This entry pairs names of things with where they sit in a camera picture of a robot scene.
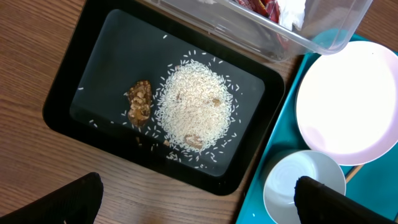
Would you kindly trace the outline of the wooden chopstick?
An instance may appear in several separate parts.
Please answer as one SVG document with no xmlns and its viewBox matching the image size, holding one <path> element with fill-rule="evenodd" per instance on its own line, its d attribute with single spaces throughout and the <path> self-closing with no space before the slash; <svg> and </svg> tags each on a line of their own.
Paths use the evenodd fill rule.
<svg viewBox="0 0 398 224">
<path fill-rule="evenodd" d="M 346 175 L 345 175 L 345 181 L 348 183 L 362 168 L 364 167 L 364 164 L 354 166 Z"/>
</svg>

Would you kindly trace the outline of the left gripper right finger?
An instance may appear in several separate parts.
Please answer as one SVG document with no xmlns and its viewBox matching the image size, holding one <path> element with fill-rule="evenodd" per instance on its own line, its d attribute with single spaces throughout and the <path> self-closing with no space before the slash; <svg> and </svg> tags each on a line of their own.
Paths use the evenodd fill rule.
<svg viewBox="0 0 398 224">
<path fill-rule="evenodd" d="M 294 203 L 301 224 L 394 224 L 308 176 L 296 181 Z"/>
</svg>

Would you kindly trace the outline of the grey bowl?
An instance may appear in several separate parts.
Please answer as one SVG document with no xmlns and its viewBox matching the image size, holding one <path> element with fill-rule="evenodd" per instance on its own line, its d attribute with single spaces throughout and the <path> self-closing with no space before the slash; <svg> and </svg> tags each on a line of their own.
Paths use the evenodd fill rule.
<svg viewBox="0 0 398 224">
<path fill-rule="evenodd" d="M 313 150 L 278 152 L 265 165 L 261 177 L 264 207 L 273 222 L 300 222 L 294 195 L 296 181 L 303 176 L 346 194 L 345 175 L 330 156 Z"/>
</svg>

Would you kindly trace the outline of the brown food scrap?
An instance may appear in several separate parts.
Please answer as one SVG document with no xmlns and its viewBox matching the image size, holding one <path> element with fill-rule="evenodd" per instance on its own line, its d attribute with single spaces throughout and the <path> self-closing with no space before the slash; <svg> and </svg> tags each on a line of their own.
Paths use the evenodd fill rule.
<svg viewBox="0 0 398 224">
<path fill-rule="evenodd" d="M 143 127 L 151 116 L 152 87 L 149 80 L 139 80 L 128 91 L 129 121 L 138 128 Z"/>
</svg>

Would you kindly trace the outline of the clear plastic bin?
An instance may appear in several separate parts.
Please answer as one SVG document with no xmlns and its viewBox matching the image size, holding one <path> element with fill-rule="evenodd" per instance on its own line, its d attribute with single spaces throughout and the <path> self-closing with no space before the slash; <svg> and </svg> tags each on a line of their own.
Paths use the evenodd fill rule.
<svg viewBox="0 0 398 224">
<path fill-rule="evenodd" d="M 273 62 L 307 52 L 341 51 L 372 0 L 199 1 L 148 3 Z"/>
</svg>

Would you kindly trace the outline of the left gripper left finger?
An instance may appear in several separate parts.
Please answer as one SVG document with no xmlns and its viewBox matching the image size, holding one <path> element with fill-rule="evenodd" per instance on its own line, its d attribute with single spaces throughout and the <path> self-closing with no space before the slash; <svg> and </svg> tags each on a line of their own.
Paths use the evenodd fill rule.
<svg viewBox="0 0 398 224">
<path fill-rule="evenodd" d="M 96 172 L 1 217 L 1 223 L 93 223 L 104 186 Z"/>
</svg>

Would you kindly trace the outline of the black tray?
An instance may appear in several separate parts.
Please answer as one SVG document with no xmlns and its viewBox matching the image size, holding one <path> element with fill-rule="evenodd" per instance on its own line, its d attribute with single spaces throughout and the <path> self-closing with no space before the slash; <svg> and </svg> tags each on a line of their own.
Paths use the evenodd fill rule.
<svg viewBox="0 0 398 224">
<path fill-rule="evenodd" d="M 190 154 L 164 144 L 152 115 L 133 126 L 127 92 L 148 80 L 155 98 L 175 66 L 206 63 L 233 95 L 228 133 Z M 216 195 L 240 184 L 269 139 L 285 92 L 271 68 L 135 1 L 87 1 L 43 108 L 52 130 Z"/>
</svg>

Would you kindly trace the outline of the teal serving tray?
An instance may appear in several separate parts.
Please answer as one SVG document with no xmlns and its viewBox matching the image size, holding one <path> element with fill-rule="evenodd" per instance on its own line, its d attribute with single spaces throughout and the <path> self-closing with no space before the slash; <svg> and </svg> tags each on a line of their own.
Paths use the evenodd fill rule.
<svg viewBox="0 0 398 224">
<path fill-rule="evenodd" d="M 262 199 L 261 175 L 270 157 L 280 150 L 307 149 L 295 119 L 295 97 L 305 73 L 320 57 L 308 53 L 303 56 L 297 75 L 287 94 L 267 146 L 261 156 L 243 205 L 237 217 L 237 224 L 272 224 Z M 348 182 L 347 196 L 366 208 L 393 221 L 397 220 L 397 146 L 380 159 L 366 164 Z"/>
</svg>

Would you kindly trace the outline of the red foil wrapper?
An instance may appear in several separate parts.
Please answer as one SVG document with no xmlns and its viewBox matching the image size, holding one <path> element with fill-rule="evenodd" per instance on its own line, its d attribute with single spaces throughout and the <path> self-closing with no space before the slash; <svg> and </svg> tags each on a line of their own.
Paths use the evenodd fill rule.
<svg viewBox="0 0 398 224">
<path fill-rule="evenodd" d="M 275 0 L 236 0 L 238 4 L 278 23 L 280 7 Z"/>
</svg>

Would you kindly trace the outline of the white napkin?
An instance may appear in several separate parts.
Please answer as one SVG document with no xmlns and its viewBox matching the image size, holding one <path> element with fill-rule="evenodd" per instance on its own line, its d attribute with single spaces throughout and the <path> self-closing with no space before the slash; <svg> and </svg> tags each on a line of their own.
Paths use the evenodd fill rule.
<svg viewBox="0 0 398 224">
<path fill-rule="evenodd" d="M 279 25 L 292 31 L 301 30 L 305 17 L 306 0 L 277 0 L 280 7 Z"/>
</svg>

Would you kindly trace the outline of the white rice pile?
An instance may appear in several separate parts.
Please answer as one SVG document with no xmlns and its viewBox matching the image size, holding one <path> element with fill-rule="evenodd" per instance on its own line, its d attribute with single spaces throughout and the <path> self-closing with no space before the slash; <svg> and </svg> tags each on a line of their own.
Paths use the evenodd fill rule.
<svg viewBox="0 0 398 224">
<path fill-rule="evenodd" d="M 220 165 L 235 137 L 238 100 L 216 57 L 172 35 L 105 35 L 98 39 L 70 107 L 73 119 L 143 145 L 162 143 L 167 159 L 195 169 Z M 138 128 L 127 117 L 128 91 L 152 87 L 151 116 Z"/>
</svg>

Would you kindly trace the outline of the white plate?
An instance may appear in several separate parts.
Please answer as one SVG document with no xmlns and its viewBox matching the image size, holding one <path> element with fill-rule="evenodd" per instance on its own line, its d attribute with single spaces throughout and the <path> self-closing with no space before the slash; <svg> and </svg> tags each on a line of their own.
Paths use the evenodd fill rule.
<svg viewBox="0 0 398 224">
<path fill-rule="evenodd" d="M 339 165 L 372 162 L 397 143 L 397 54 L 353 41 L 308 69 L 295 104 L 308 147 Z"/>
</svg>

